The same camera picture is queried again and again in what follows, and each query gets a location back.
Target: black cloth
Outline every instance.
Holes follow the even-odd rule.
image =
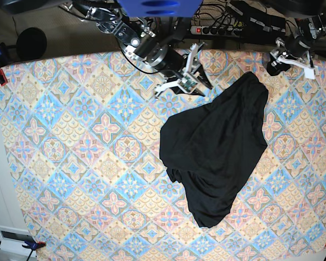
[[[248,72],[213,102],[171,116],[161,129],[160,158],[185,187],[199,227],[217,225],[256,167],[268,90]]]

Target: patterned tablecloth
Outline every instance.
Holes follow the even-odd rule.
[[[200,60],[214,86],[205,98],[168,90],[155,100],[162,78],[120,53],[4,69],[4,144],[27,227],[47,243],[39,260],[260,261],[324,248],[326,62],[307,80],[296,67],[269,77],[261,53],[210,50]],[[159,160],[160,127],[246,71],[269,89],[268,148],[231,213],[201,229]]]

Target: motor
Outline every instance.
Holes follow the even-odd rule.
[[[302,20],[296,19],[296,23],[298,27],[285,41],[277,38],[277,47],[269,53],[267,72],[271,76],[276,76],[295,65],[304,70],[306,78],[315,79],[316,67],[310,48],[319,38],[326,35],[326,17],[318,15]]]

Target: screw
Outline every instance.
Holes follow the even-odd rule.
[[[131,45],[136,47],[140,44],[140,40],[138,38],[133,38],[133,39],[131,39],[130,43],[131,43]]]

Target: power strip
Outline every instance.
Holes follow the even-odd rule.
[[[191,26],[191,34],[194,35],[220,35],[220,36],[233,36],[239,37],[242,29],[233,28],[229,26],[227,29],[225,27],[209,27],[209,26]]]

